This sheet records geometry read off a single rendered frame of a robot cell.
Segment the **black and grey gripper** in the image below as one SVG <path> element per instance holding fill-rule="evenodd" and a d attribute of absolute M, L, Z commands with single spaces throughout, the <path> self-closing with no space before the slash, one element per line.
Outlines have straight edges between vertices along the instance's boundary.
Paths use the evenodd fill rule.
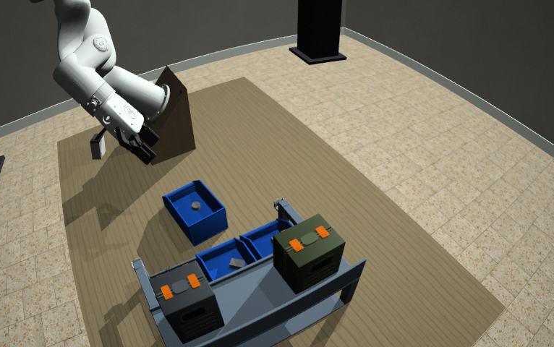
<path fill-rule="evenodd" d="M 122 147 L 147 165 L 154 159 L 155 153 L 145 143 L 141 143 L 135 133 L 141 134 L 140 138 L 150 147 L 160 137 L 144 123 L 143 116 L 115 92 L 107 97 L 92 117 L 95 116 Z"/>

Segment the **black case with orange latches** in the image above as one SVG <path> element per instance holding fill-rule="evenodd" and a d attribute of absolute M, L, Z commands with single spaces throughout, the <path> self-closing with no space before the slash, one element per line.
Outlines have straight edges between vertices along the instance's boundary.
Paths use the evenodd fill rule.
<path fill-rule="evenodd" d="M 216 295 L 196 260 L 149 281 L 165 318 L 183 344 L 225 326 Z"/>

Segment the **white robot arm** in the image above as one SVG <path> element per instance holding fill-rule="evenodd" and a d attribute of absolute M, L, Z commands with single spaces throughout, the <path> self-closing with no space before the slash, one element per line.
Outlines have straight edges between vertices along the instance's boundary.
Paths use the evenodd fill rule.
<path fill-rule="evenodd" d="M 54 80 L 91 116 L 115 90 L 134 109 L 145 113 L 148 121 L 155 121 L 169 101 L 169 86 L 154 85 L 114 66 L 116 52 L 108 26 L 89 0 L 54 3 L 60 60 Z"/>

